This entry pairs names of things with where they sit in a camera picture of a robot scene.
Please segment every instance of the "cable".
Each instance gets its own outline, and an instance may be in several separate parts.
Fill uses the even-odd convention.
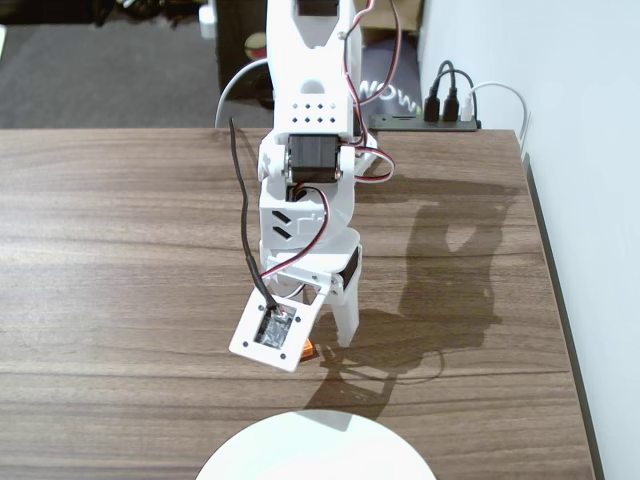
[[[349,40],[349,36],[351,35],[351,32],[355,30],[355,28],[360,23],[360,20],[362,20],[362,17],[365,14],[369,13],[371,10],[373,10],[375,3],[376,3],[375,0],[368,0],[366,7],[363,10],[359,11],[353,18],[353,23],[351,24],[351,28],[349,28],[349,30],[347,30],[347,32],[342,35],[342,40],[344,41],[344,51],[342,54],[342,70],[345,76],[345,81],[347,82],[347,87],[349,88],[349,92],[351,93],[351,97],[355,105],[356,118],[358,120],[358,125],[360,125],[360,130],[361,130],[360,140],[351,144],[356,146],[367,144],[369,132],[367,130],[367,126],[364,123],[364,119],[362,118],[362,109],[360,107],[360,97],[358,95],[356,88],[353,86],[353,82],[351,81],[351,76],[349,75],[349,67],[347,65],[347,41]]]
[[[389,155],[384,153],[382,150],[378,150],[377,148],[369,148],[369,147],[356,147],[356,151],[357,152],[364,152],[364,153],[371,153],[371,154],[375,155],[376,157],[383,159],[385,162],[387,162],[391,166],[391,170],[389,171],[389,173],[386,173],[384,175],[378,175],[378,176],[375,176],[375,177],[360,177],[360,176],[356,176],[355,179],[356,179],[357,182],[360,182],[360,183],[384,183],[384,182],[388,182],[389,180],[391,180],[391,177],[393,177],[393,173],[396,170],[396,163],[393,161],[393,159]]]
[[[238,73],[236,73],[233,76],[233,78],[229,81],[229,83],[227,83],[227,86],[224,87],[224,90],[222,91],[222,94],[220,95],[220,101],[218,102],[218,108],[216,109],[216,120],[215,120],[215,123],[213,124],[214,127],[218,128],[218,126],[220,124],[220,116],[222,114],[222,106],[223,106],[225,100],[227,99],[227,95],[229,95],[229,92],[231,91],[233,86],[249,70],[253,70],[254,68],[257,68],[257,67],[260,67],[260,66],[266,65],[266,64],[267,64],[267,59],[266,58],[261,58],[259,60],[255,60],[255,61],[253,61],[251,63],[248,63],[244,67],[242,67],[238,71]]]
[[[444,77],[445,75],[449,75],[450,73],[457,73],[459,75],[462,75],[464,78],[467,79],[467,82],[469,82],[469,86],[471,87],[471,90],[473,91],[473,80],[471,80],[471,77],[469,76],[469,74],[467,72],[465,72],[464,70],[460,70],[458,68],[452,68],[450,70],[445,70],[443,72],[440,72],[437,76],[436,79],[433,81],[433,85],[431,86],[431,88],[437,88],[440,82],[440,79],[442,77]],[[478,120],[478,100],[476,98],[476,92],[473,91],[472,92],[472,97],[473,97],[473,113],[476,117],[476,122],[479,121]]]
[[[520,102],[522,102],[522,113],[523,113],[523,115],[522,115],[522,126],[520,127],[520,134],[518,135],[518,138],[522,142],[522,140],[524,139],[524,133],[525,133],[526,127],[527,127],[527,119],[529,118],[529,109],[527,108],[527,102],[525,101],[524,97],[515,88],[510,87],[509,85],[507,85],[505,83],[493,82],[493,81],[482,82],[482,83],[476,85],[475,87],[472,87],[471,90],[469,91],[469,95],[475,95],[476,94],[476,90],[478,90],[478,89],[480,89],[482,87],[488,87],[488,86],[506,88],[507,90],[515,93],[517,95],[517,97],[520,99]]]
[[[440,64],[440,67],[438,67],[438,75],[442,73],[442,71],[444,70],[444,67],[449,67],[449,70],[455,70],[455,67],[453,66],[453,63],[451,62],[451,60],[445,60]],[[456,88],[455,72],[451,72],[451,88]]]
[[[400,25],[400,17],[398,15],[398,10],[396,9],[395,3],[393,3],[393,0],[389,0],[389,3],[391,4],[391,10],[393,11],[393,18],[396,22],[396,40],[395,40],[395,43],[393,44],[393,56],[391,57],[389,73],[387,74],[387,78],[382,84],[382,86],[379,87],[378,90],[370,97],[365,98],[364,100],[360,100],[360,105],[366,105],[367,103],[372,102],[373,100],[378,98],[380,95],[382,95],[382,93],[387,89],[387,87],[391,85],[391,82],[393,81],[393,77],[396,74],[396,69],[398,68],[398,62],[400,60],[400,47],[402,46],[402,27]]]
[[[285,260],[284,262],[276,265],[275,267],[270,268],[266,272],[263,272],[262,275],[261,275],[261,277],[263,279],[273,275],[274,273],[279,272],[280,270],[283,270],[283,269],[287,268],[288,266],[290,266],[290,265],[294,264],[295,262],[297,262],[298,260],[300,260],[307,253],[309,253],[311,251],[311,249],[316,246],[316,244],[318,243],[318,241],[322,237],[322,234],[327,229],[327,225],[329,225],[329,200],[327,199],[327,196],[325,195],[325,193],[322,190],[320,190],[319,188],[316,188],[316,187],[307,187],[307,186],[305,186],[301,190],[312,190],[314,192],[317,192],[320,195],[320,198],[322,199],[322,206],[324,208],[324,220],[322,221],[322,226],[320,227],[320,230],[318,230],[318,233],[316,234],[316,236],[313,237],[313,240],[311,240],[309,245],[304,247],[302,250],[300,250],[297,254],[295,254],[290,259]]]
[[[236,169],[236,177],[238,178],[240,191],[242,192],[242,213],[240,217],[240,237],[242,238],[242,249],[244,250],[245,259],[247,261],[247,266],[249,267],[251,277],[253,278],[253,283],[267,302],[267,308],[271,310],[278,308],[278,303],[275,301],[269,290],[267,290],[267,286],[264,284],[264,281],[260,277],[258,265],[256,265],[256,261],[253,258],[251,248],[249,247],[249,240],[247,239],[247,211],[249,210],[249,195],[247,194],[247,187],[244,184],[242,171],[240,170],[238,148],[236,145],[236,128],[233,125],[233,118],[229,118],[229,132],[231,134],[231,156],[233,157],[233,166]]]
[[[296,295],[298,295],[302,290],[304,290],[304,287],[306,286],[306,283],[301,283],[298,287],[296,287],[296,289],[291,292],[289,295],[284,296],[283,298],[293,298]]]

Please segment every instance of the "small orange object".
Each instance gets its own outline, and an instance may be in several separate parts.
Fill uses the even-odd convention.
[[[302,356],[300,357],[300,360],[311,358],[313,357],[314,353],[315,353],[315,350],[313,348],[313,344],[307,338],[307,341],[304,344],[304,350],[302,350]]]

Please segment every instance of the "ventilation holes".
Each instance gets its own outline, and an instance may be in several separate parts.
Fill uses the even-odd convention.
[[[287,232],[286,230],[280,228],[280,227],[273,227],[273,231],[276,232],[278,235],[280,235],[285,240],[289,240],[291,238],[291,234],[289,232]]]
[[[284,213],[279,212],[278,210],[272,210],[271,213],[273,214],[274,217],[276,217],[285,225],[289,225],[291,223],[291,219],[287,217]]]

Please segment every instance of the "power strip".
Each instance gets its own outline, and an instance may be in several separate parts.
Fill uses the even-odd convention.
[[[422,116],[414,115],[371,115],[367,126],[371,130],[391,132],[475,132],[480,130],[475,119],[468,122],[460,120],[445,122],[425,122]]]

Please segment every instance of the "black wire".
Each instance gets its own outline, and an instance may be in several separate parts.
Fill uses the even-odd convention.
[[[445,70],[443,72],[438,73],[438,75],[436,76],[436,79],[433,81],[433,85],[431,86],[431,88],[438,88],[440,79],[442,77],[444,77],[445,75],[449,75],[451,73],[457,73],[462,75],[464,78],[467,79],[467,81],[469,82],[469,86],[471,88],[473,88],[473,80],[471,80],[471,77],[469,76],[469,74],[463,70],[459,70],[457,68],[451,68],[449,70]],[[478,120],[478,99],[476,98],[476,92],[473,92],[472,94],[473,97],[473,114],[476,117],[476,122],[479,122],[480,120]]]
[[[453,66],[453,63],[451,62],[451,60],[445,60],[440,64],[440,67],[438,68],[438,75],[442,73],[442,71],[444,70],[444,67],[449,67],[451,70],[455,70],[455,67]],[[451,88],[456,88],[455,72],[451,72]]]
[[[242,178],[242,172],[240,171],[240,162],[238,161],[238,148],[236,146],[236,128],[233,125],[233,118],[229,118],[229,132],[231,133],[231,156],[233,157],[233,166],[236,169],[236,177],[240,184],[240,191],[242,191],[242,214],[240,217],[240,237],[242,238],[242,249],[244,250],[245,259],[247,260],[247,266],[249,272],[253,278],[258,291],[262,294],[267,302],[267,309],[272,310],[278,308],[278,303],[275,301],[267,286],[264,284],[262,277],[260,276],[260,270],[256,260],[253,258],[251,248],[249,247],[249,240],[247,238],[247,214],[249,210],[249,195],[247,194],[247,187],[244,184]]]

